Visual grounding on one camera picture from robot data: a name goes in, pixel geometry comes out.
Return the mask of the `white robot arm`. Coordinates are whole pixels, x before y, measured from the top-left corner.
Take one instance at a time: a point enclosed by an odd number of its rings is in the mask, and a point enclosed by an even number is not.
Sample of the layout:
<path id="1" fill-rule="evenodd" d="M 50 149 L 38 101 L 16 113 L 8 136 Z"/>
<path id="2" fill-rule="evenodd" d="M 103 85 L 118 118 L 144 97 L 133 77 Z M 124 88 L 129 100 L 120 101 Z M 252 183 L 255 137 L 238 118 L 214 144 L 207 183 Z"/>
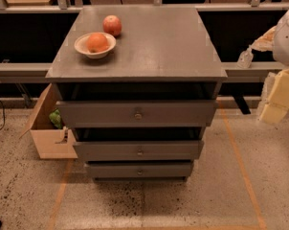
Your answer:
<path id="1" fill-rule="evenodd" d="M 259 120 L 266 124 L 277 124 L 289 110 L 289 10 L 277 25 L 258 38 L 251 48 L 271 51 L 275 61 L 286 69 L 278 72 L 274 79 L 267 78 L 263 90 L 263 105 L 259 108 Z"/>

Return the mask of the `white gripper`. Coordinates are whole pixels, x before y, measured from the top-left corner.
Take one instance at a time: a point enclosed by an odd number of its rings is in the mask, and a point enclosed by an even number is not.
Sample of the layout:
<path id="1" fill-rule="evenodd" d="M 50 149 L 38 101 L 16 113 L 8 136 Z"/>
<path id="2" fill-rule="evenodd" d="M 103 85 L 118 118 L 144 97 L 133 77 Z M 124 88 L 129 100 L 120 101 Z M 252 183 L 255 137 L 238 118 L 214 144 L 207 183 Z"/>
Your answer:
<path id="1" fill-rule="evenodd" d="M 275 76 L 268 103 L 264 105 L 259 120 L 266 124 L 277 124 L 286 116 L 289 109 L 289 68 Z"/>

